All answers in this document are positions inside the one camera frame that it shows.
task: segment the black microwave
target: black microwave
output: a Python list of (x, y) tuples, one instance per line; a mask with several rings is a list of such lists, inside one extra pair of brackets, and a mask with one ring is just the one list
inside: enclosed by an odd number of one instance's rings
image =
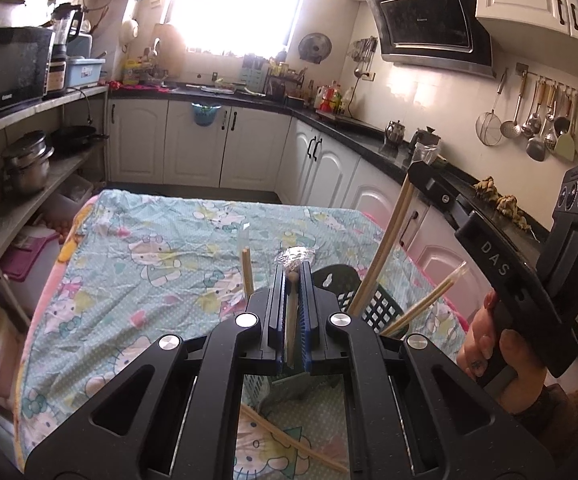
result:
[(492, 40), (476, 0), (367, 0), (383, 59), (493, 76)]
[(42, 100), (53, 37), (46, 28), (0, 28), (0, 111)]

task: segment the blender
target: blender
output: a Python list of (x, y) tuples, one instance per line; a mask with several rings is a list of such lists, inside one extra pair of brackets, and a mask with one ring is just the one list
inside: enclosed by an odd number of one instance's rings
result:
[(51, 15), (55, 40), (49, 63), (46, 99), (59, 97), (66, 92), (64, 81), (67, 72), (67, 43), (80, 34), (83, 17), (82, 6), (72, 4), (59, 5)]

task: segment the range hood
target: range hood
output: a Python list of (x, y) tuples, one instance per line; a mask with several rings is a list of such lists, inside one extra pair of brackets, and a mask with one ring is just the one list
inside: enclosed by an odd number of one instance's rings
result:
[(493, 77), (492, 40), (476, 0), (367, 0), (389, 62)]

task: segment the window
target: window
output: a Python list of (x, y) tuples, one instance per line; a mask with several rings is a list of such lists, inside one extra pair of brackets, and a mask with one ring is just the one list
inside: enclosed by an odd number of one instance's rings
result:
[(170, 22), (189, 48), (275, 56), (290, 39), (300, 0), (174, 0)]

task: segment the metal pivot cap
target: metal pivot cap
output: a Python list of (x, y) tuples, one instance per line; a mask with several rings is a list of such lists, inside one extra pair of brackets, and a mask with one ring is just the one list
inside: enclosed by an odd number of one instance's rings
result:
[(252, 314), (250, 312), (245, 312), (244, 314), (240, 314), (236, 318), (236, 325), (242, 328), (249, 328), (250, 326), (254, 326), (258, 322), (258, 316), (256, 314)]
[(407, 338), (407, 344), (416, 350), (427, 348), (427, 338), (420, 334), (412, 334)]
[(163, 350), (173, 350), (180, 344), (180, 338), (177, 335), (165, 335), (158, 341), (158, 346)]
[(351, 317), (349, 317), (347, 314), (344, 314), (342, 312), (338, 312), (337, 314), (333, 314), (329, 320), (331, 321), (331, 323), (333, 325), (336, 326), (347, 326), (349, 323), (351, 323)]

